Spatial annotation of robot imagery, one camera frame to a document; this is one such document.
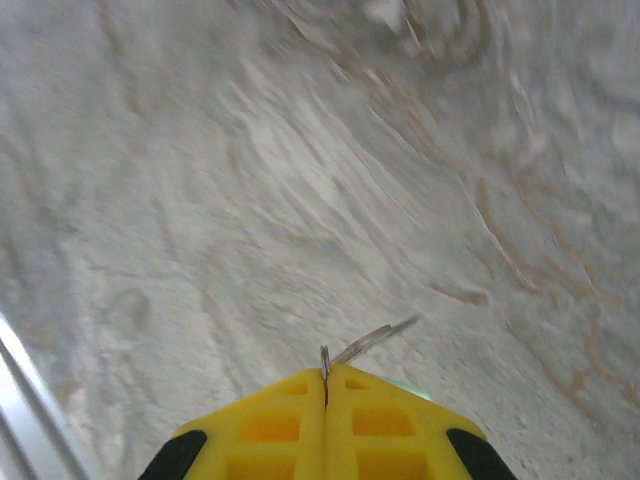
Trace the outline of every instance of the yellow plastic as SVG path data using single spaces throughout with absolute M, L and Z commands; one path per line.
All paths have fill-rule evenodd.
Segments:
M 186 480 L 471 480 L 446 431 L 471 421 L 384 380 L 304 370 L 180 428 L 207 442 Z

